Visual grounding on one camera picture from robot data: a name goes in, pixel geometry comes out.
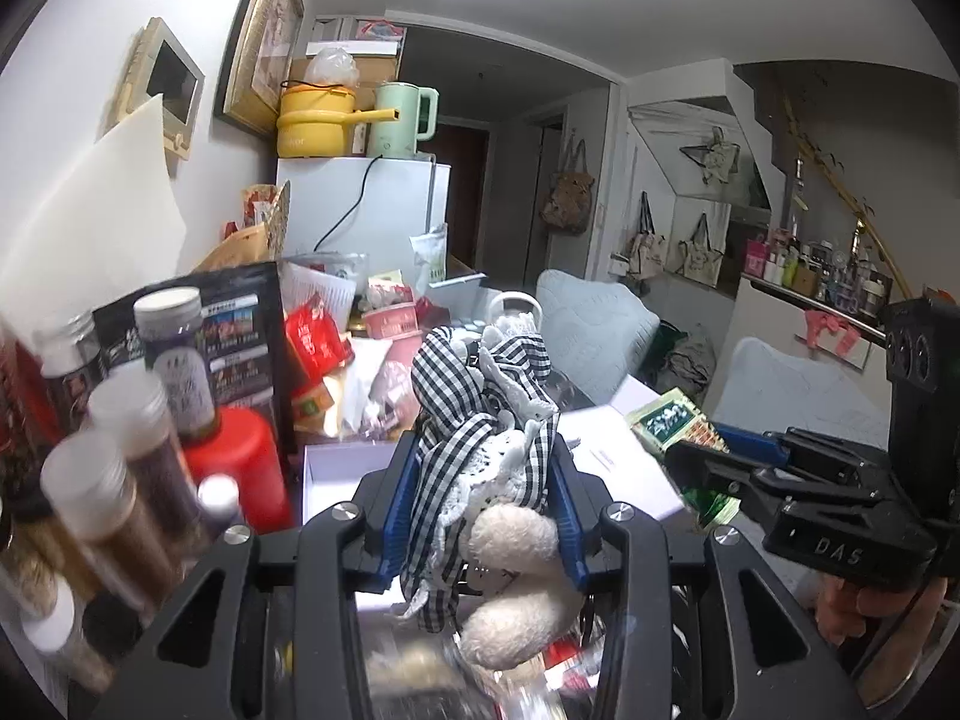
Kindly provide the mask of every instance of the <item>hanging bag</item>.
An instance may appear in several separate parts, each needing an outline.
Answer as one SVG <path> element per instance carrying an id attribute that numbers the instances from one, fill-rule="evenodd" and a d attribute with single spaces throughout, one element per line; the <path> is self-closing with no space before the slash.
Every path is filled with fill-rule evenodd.
<path id="1" fill-rule="evenodd" d="M 577 148 L 573 148 L 575 133 L 563 151 L 560 171 L 554 173 L 553 190 L 550 199 L 541 208 L 544 224 L 557 232 L 579 235 L 587 232 L 590 225 L 590 211 L 593 208 L 593 176 L 587 171 L 587 146 L 580 138 Z"/>
<path id="2" fill-rule="evenodd" d="M 716 287 L 720 277 L 720 264 L 723 252 L 710 247 L 710 231 L 707 226 L 707 214 L 701 214 L 693 235 L 689 241 L 678 242 L 683 266 L 680 275 L 693 281 L 699 281 L 708 287 Z"/>
<path id="3" fill-rule="evenodd" d="M 654 217 L 650 213 L 650 203 L 646 191 L 640 193 L 640 221 L 637 223 L 637 234 L 630 247 L 629 274 L 643 281 L 653 278 L 664 272 L 666 265 L 667 240 L 664 235 L 657 235 L 654 229 Z"/>

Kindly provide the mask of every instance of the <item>black package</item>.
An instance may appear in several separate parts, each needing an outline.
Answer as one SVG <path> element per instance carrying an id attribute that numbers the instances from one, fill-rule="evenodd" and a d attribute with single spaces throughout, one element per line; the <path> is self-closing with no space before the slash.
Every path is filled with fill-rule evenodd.
<path id="1" fill-rule="evenodd" d="M 270 422 L 280 444 L 284 473 L 296 454 L 291 371 L 283 330 L 280 276 L 273 262 L 223 271 L 187 274 L 144 287 L 93 312 L 107 369 L 139 360 L 133 303 L 171 287 L 196 287 L 203 300 L 203 334 L 210 386 L 218 406 L 256 409 Z"/>

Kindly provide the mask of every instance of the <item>green electric kettle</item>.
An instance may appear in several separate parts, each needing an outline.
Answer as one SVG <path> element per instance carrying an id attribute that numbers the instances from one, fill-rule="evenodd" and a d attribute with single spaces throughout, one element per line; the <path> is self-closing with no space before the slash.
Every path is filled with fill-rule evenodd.
<path id="1" fill-rule="evenodd" d="M 416 144 L 430 140 L 437 130 L 437 106 L 440 94 L 436 89 L 414 86 L 409 83 L 386 83 L 376 90 L 376 107 L 397 108 L 400 120 L 378 122 L 370 131 L 367 146 L 368 157 L 392 157 L 413 159 Z M 421 131 L 421 118 L 426 129 Z"/>

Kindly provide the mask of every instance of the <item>stuffed animal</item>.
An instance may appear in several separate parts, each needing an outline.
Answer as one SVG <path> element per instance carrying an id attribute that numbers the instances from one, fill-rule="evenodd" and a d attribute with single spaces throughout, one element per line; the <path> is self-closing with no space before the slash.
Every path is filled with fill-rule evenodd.
<path id="1" fill-rule="evenodd" d="M 505 338 L 497 327 L 483 333 L 476 365 L 467 364 L 464 343 L 433 334 L 414 361 L 421 404 L 429 415 L 433 410 L 437 430 L 449 426 L 451 439 L 424 445 L 421 478 L 448 481 L 442 495 L 432 483 L 421 483 L 420 495 L 433 498 L 415 504 L 415 524 L 416 512 L 435 509 L 436 518 L 429 538 L 413 542 L 408 553 L 406 589 L 412 592 L 401 616 L 422 613 L 428 630 L 440 630 L 455 608 L 456 566 L 467 562 L 474 573 L 501 576 L 500 586 L 484 588 L 486 600 L 460 636 L 463 655 L 488 669 L 507 670 L 531 659 L 569 630 L 583 605 L 563 571 L 556 524 L 537 511 L 545 500 L 545 462 L 557 423 L 557 407 L 536 381 L 545 378 L 544 370 L 549 360 L 539 336 Z M 489 413 L 467 414 L 464 404 L 474 388 L 478 399 L 472 402 L 485 403 Z M 454 399 L 453 392 L 463 395 Z M 462 453 L 458 472 L 438 473 L 434 459 L 450 463 L 469 435 L 477 436 L 476 444 Z M 422 527 L 415 531 L 425 533 Z"/>

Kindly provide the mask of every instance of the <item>red bottle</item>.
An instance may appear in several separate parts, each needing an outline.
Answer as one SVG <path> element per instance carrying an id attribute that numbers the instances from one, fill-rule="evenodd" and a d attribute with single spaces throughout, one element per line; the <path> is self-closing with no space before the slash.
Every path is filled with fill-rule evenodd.
<path id="1" fill-rule="evenodd" d="M 193 481 L 199 484 L 215 473 L 232 476 L 240 488 L 240 508 L 254 531 L 292 528 L 290 501 L 267 420 L 253 409 L 224 406 L 219 412 L 220 429 L 204 442 L 184 447 Z"/>

